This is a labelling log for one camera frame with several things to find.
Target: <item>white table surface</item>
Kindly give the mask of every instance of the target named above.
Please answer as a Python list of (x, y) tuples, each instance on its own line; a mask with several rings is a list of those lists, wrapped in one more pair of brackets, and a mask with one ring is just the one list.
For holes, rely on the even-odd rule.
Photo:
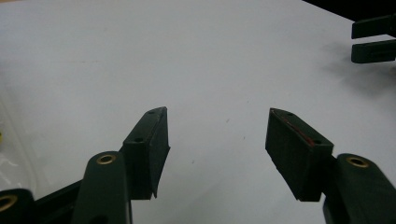
[(264, 149), (289, 110), (396, 183), (396, 65), (354, 64), (352, 21), (299, 0), (0, 4), (1, 189), (36, 198), (167, 106), (159, 198), (134, 223), (325, 223)]

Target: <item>screw hole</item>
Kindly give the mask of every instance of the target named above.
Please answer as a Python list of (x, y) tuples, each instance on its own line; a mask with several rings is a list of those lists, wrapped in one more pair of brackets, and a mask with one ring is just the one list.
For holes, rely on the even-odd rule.
[(99, 158), (96, 160), (96, 162), (97, 162), (98, 164), (101, 164), (101, 165), (106, 165), (106, 164), (109, 164), (109, 163), (113, 162), (116, 158), (117, 158), (117, 157), (114, 156), (114, 155), (105, 155), (105, 156), (99, 157)]
[(134, 141), (136, 143), (141, 143), (141, 142), (143, 142), (143, 138), (135, 138)]
[(90, 224), (107, 224), (108, 218), (107, 216), (99, 215), (91, 219)]
[(350, 164), (354, 165), (354, 166), (358, 166), (360, 168), (367, 168), (369, 167), (369, 163), (367, 163), (367, 161), (364, 161), (362, 159), (359, 158), (355, 158), (355, 157), (349, 157), (346, 159)]
[(0, 212), (6, 211), (18, 200), (18, 197), (13, 194), (0, 197)]

